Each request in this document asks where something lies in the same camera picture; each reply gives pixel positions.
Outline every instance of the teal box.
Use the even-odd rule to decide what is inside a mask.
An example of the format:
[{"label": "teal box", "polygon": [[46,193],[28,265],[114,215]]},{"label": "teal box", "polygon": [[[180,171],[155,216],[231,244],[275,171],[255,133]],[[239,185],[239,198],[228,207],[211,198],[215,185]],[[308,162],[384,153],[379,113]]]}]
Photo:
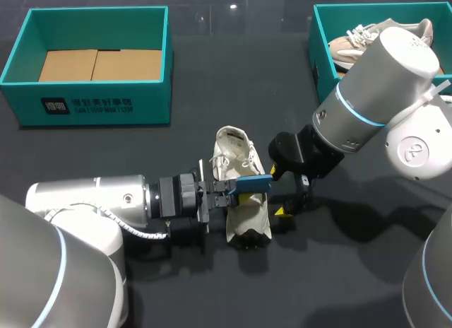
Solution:
[{"label": "teal box", "polygon": [[[340,81],[328,43],[346,35],[347,30],[359,24],[380,23],[388,18],[399,23],[419,23],[424,18],[431,20],[432,48],[445,73],[436,76],[433,83],[437,86],[446,79],[452,82],[452,8],[449,3],[319,4],[314,5],[308,53],[320,102]],[[452,87],[444,92],[452,93]]]},{"label": "teal box", "polygon": [[[162,50],[160,80],[38,82],[47,51],[75,49]],[[33,8],[0,88],[23,126],[168,124],[172,65],[167,6]]]}]

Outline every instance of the shoe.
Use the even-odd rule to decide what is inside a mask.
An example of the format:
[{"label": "shoe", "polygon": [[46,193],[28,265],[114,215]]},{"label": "shoe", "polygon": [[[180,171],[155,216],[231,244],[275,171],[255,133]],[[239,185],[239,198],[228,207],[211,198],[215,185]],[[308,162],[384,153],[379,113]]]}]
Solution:
[{"label": "shoe", "polygon": [[346,72],[364,54],[364,51],[375,41],[380,33],[391,26],[410,31],[428,46],[432,45],[433,25],[429,19],[425,18],[418,24],[400,24],[389,18],[379,24],[358,25],[351,32],[348,30],[347,36],[342,36],[329,42],[328,46],[330,47],[334,64],[338,69]]},{"label": "shoe", "polygon": [[[241,176],[263,175],[261,160],[245,131],[226,126],[218,130],[213,149],[213,177],[233,180]],[[266,194],[255,194],[238,207],[227,209],[226,241],[235,247],[263,246],[270,242]]]}]

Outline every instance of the metal bracket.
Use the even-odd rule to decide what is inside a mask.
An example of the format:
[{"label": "metal bracket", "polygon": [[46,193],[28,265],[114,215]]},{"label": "metal bracket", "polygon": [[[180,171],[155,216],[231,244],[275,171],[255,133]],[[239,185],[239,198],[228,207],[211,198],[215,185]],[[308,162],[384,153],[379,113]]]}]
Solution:
[{"label": "metal bracket", "polygon": [[208,195],[208,206],[209,209],[226,208],[228,206],[238,206],[239,201],[234,195],[220,195],[220,194],[209,194]]}]

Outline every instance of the white cable tie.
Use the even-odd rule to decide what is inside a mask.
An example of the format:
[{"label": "white cable tie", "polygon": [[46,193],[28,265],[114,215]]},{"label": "white cable tie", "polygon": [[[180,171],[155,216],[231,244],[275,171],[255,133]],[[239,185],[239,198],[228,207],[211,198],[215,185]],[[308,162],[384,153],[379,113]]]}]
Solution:
[{"label": "white cable tie", "polygon": [[443,83],[439,84],[438,86],[435,86],[433,89],[428,90],[425,94],[424,94],[424,98],[430,102],[431,100],[433,100],[433,97],[437,94],[439,94],[442,90],[444,90],[445,88],[447,88],[448,86],[450,86],[451,82],[446,79]]}]

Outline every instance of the cable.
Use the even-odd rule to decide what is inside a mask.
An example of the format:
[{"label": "cable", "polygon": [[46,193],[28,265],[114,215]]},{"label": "cable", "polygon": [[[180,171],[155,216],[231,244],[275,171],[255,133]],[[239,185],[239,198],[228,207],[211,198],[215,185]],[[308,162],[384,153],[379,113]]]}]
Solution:
[{"label": "cable", "polygon": [[[81,206],[81,205],[91,206],[91,207],[95,208],[96,210],[102,212],[106,217],[108,217],[109,219],[116,222],[119,227],[121,227],[126,232],[128,232],[138,238],[143,238],[145,240],[164,240],[169,237],[169,235],[167,233],[144,233],[142,231],[136,230],[136,229],[132,228],[131,226],[129,226],[127,223],[125,223],[123,220],[121,220],[118,216],[114,215],[108,208],[106,208],[105,206],[103,206],[101,204],[97,204],[95,202],[85,200],[85,201],[73,203],[70,205],[70,207]],[[63,210],[68,210],[68,209],[72,210],[73,208],[53,209],[44,217],[44,219],[46,221],[52,222],[53,218],[58,213],[60,213]]]}]

